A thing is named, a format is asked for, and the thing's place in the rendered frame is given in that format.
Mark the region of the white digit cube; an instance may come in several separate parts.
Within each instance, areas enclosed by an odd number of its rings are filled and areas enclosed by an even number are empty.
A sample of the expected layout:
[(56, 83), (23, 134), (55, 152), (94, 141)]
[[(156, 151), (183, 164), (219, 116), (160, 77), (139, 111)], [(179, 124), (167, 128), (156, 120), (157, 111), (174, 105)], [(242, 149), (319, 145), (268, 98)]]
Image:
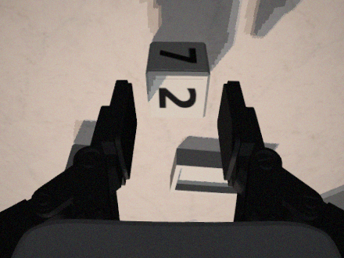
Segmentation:
[(153, 41), (145, 77), (151, 117), (206, 116), (210, 67), (205, 43)]
[(87, 145), (76, 145), (76, 144), (72, 145), (65, 170), (73, 165), (73, 157), (76, 154), (76, 152), (85, 146), (87, 146)]

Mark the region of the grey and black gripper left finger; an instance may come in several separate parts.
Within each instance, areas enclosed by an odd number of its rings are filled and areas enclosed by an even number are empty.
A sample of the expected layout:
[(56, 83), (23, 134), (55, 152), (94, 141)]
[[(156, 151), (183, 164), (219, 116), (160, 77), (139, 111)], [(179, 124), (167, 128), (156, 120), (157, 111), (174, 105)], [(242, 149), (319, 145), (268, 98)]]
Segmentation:
[(132, 83), (116, 80), (110, 105), (100, 108), (91, 144), (76, 152), (73, 165), (31, 199), (0, 212), (0, 258), (11, 258), (23, 234), (44, 222), (120, 220), (116, 191), (130, 180), (136, 130)]

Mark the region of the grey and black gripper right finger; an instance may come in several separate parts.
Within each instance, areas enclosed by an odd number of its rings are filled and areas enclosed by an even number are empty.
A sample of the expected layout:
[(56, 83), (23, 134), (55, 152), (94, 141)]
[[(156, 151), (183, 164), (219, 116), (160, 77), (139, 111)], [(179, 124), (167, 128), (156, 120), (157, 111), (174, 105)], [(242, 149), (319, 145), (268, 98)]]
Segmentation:
[[(291, 221), (327, 233), (344, 258), (344, 210), (282, 167), (265, 148), (253, 107), (239, 81), (224, 84), (217, 119), (224, 180), (237, 192), (234, 221)], [(281, 214), (282, 213), (282, 214)]]

